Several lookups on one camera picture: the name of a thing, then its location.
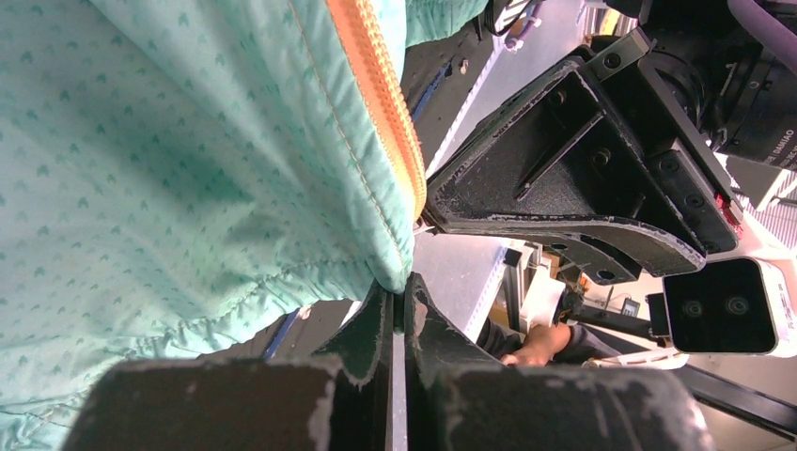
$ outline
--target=hand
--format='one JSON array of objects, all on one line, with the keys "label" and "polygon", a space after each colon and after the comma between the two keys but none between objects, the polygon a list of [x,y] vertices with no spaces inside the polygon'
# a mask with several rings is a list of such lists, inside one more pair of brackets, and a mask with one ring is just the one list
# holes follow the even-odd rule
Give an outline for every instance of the hand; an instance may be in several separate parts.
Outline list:
[{"label": "hand", "polygon": [[544,347],[525,345],[512,354],[501,358],[501,363],[506,366],[546,366],[554,357]]}]

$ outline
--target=bolt hole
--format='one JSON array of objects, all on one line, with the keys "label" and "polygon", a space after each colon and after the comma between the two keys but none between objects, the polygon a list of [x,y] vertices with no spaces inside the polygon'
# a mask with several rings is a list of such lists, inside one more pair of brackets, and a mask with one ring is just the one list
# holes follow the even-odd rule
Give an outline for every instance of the bolt hole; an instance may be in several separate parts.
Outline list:
[{"label": "bolt hole", "polygon": [[706,205],[706,201],[703,200],[703,197],[701,197],[701,196],[699,196],[697,194],[689,194],[689,195],[687,195],[685,201],[686,201],[686,205],[692,207],[693,209],[699,209],[700,207],[703,207],[704,205]]},{"label": "bolt hole", "polygon": [[606,166],[611,158],[611,152],[605,148],[599,148],[592,154],[592,162],[597,166]]},{"label": "bolt hole", "polygon": [[678,162],[676,162],[671,158],[662,160],[662,162],[659,163],[659,167],[661,167],[662,170],[666,172],[676,172],[680,169],[680,165],[678,164]]},{"label": "bolt hole", "polygon": [[598,271],[598,277],[600,277],[603,280],[614,280],[615,274],[611,271],[600,270]]}]

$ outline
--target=white label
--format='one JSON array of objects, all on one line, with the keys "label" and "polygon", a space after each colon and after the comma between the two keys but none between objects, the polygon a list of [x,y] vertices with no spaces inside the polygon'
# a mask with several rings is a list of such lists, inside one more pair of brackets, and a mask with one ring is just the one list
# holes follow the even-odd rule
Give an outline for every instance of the white label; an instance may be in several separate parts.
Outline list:
[{"label": "white label", "polygon": [[780,138],[780,141],[777,142],[773,151],[770,152],[770,155],[765,160],[766,164],[771,164],[772,162],[774,162],[775,158],[777,158],[778,156],[780,156],[781,153],[783,153],[783,150],[789,145],[789,141],[791,141],[792,136],[794,136],[794,130],[792,129],[786,130],[786,133],[783,134],[783,136]]},{"label": "white label", "polygon": [[794,323],[794,310],[791,308],[786,278],[780,268],[757,260],[761,268],[772,321],[777,335],[777,344],[770,353],[774,357],[793,357],[797,355],[797,325]]}]

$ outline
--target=black cable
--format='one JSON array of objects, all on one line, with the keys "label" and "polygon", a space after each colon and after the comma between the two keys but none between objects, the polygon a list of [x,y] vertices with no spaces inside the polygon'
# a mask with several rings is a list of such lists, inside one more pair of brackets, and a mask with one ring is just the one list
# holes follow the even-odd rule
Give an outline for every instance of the black cable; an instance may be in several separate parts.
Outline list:
[{"label": "black cable", "polygon": [[484,37],[481,34],[481,15],[479,14],[478,16],[474,17],[473,20],[471,20],[471,23],[473,24],[474,30],[476,31],[476,38],[478,39],[479,42],[481,42],[482,40],[484,40]]},{"label": "black cable", "polygon": [[525,4],[523,10],[520,13],[518,13],[518,15],[515,16],[514,19],[512,19],[512,22],[510,22],[507,26],[498,31],[495,29],[495,5],[493,4],[494,0],[488,0],[487,6],[484,8],[484,27],[491,35],[501,38],[506,33],[508,33],[513,26],[515,26],[515,24],[521,19],[521,17],[523,17],[524,13],[526,13],[530,8],[533,8],[544,1],[545,0],[529,0],[528,3]]}]

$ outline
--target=purple cable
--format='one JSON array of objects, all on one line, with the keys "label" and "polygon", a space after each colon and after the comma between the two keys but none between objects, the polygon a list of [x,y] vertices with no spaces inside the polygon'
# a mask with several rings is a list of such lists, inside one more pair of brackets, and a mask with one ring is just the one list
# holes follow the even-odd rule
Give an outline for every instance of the purple cable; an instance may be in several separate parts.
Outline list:
[{"label": "purple cable", "polygon": [[727,7],[742,28],[797,75],[797,35],[791,33],[755,0],[727,0]]},{"label": "purple cable", "polygon": [[507,50],[514,49],[515,46],[518,45],[518,42],[524,40],[525,37],[528,36],[528,32],[535,27],[535,23],[537,22],[539,11],[542,9],[543,3],[545,2],[539,2],[531,8],[526,16],[524,27],[518,36],[511,36],[506,39],[504,46],[507,47]]}]

